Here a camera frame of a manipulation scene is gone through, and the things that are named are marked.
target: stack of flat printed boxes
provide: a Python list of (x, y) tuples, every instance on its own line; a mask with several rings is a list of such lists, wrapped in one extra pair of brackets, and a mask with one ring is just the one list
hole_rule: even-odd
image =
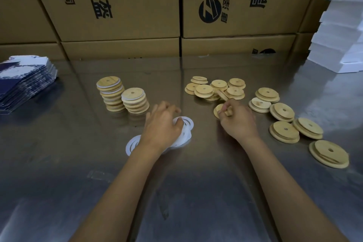
[(336, 73), (363, 71), (363, 0), (331, 0), (320, 22), (308, 60)]

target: black circular logo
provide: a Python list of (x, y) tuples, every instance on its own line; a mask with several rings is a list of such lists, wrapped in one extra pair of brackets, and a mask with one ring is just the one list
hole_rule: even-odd
[(205, 23), (216, 21), (222, 12), (219, 0), (205, 0), (199, 6), (199, 17)]

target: metal table surface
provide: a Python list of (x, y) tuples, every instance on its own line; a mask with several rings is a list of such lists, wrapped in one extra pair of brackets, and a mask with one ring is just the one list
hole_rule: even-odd
[(363, 240), (363, 73), (335, 74), (284, 54), (57, 67), (63, 74), (52, 87), (0, 116), (0, 242), (67, 241), (125, 164), (125, 145), (141, 134), (144, 115), (105, 109), (95, 83), (108, 75), (143, 88), (151, 105), (179, 105), (195, 123), (191, 142), (152, 169), (130, 241), (279, 240), (246, 153), (213, 115), (217, 103), (184, 92), (194, 75), (244, 79), (244, 104), (258, 88), (274, 88), (297, 116), (324, 129), (324, 139), (346, 149), (350, 166), (329, 168), (309, 153), (310, 139), (281, 143), (268, 132), (274, 118), (256, 113), (262, 138), (298, 184), (349, 240)]

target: right hand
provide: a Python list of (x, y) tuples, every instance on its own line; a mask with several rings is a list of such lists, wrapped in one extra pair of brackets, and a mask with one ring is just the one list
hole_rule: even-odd
[[(233, 115), (227, 116), (224, 112), (232, 106)], [(218, 112), (224, 130), (240, 143), (258, 138), (257, 126), (249, 107), (241, 105), (235, 99), (229, 99)]]

